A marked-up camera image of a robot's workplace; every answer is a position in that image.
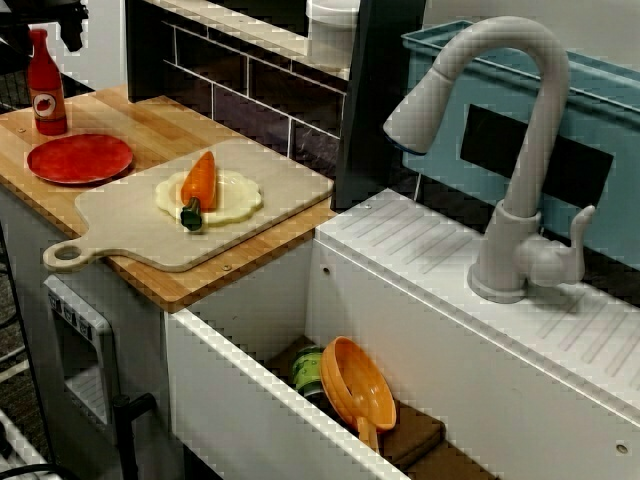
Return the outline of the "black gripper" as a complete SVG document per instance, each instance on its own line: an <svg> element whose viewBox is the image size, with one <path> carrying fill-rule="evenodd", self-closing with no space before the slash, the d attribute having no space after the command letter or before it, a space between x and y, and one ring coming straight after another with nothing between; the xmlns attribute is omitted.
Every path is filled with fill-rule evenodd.
<svg viewBox="0 0 640 480"><path fill-rule="evenodd" d="M58 22L60 37L70 52L82 46L83 21L88 9L76 0L5 0L1 2L2 24Z"/></svg>

